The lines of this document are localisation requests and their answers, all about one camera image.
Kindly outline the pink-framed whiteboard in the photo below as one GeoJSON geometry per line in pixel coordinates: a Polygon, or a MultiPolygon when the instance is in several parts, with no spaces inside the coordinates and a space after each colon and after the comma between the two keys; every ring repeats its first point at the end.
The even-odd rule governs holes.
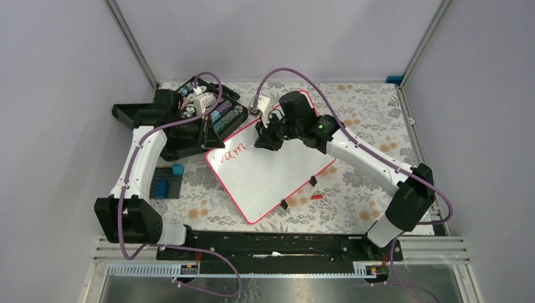
{"type": "Polygon", "coordinates": [[[255,224],[309,183],[335,158],[306,147],[300,140],[278,151],[254,147],[255,118],[224,140],[224,148],[208,151],[205,161],[245,221],[255,224]]]}

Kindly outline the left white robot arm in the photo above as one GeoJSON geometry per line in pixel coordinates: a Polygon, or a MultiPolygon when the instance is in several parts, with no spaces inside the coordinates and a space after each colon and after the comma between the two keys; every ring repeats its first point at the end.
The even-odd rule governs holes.
{"type": "Polygon", "coordinates": [[[189,259],[196,243],[188,238],[184,224],[166,223],[149,205],[150,188],[159,158],[185,144],[219,148],[222,140],[213,129],[210,113],[222,101],[221,93],[198,93],[195,100],[207,100],[201,114],[183,118],[171,110],[171,103],[142,104],[132,118],[132,141],[124,168],[104,198],[97,198],[95,214],[107,240],[119,244],[172,246],[180,259],[189,259]]]}

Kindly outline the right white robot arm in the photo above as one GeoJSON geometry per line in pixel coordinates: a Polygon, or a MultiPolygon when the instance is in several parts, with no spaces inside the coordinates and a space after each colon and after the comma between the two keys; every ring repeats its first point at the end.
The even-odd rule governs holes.
{"type": "Polygon", "coordinates": [[[414,230],[435,201],[431,168],[423,163],[413,167],[361,142],[337,117],[318,115],[299,91],[284,94],[278,108],[270,98],[256,95],[249,112],[260,118],[256,148],[278,151],[284,141],[300,140],[363,172],[392,198],[363,237],[362,252],[368,259],[379,259],[393,238],[414,230]]]}

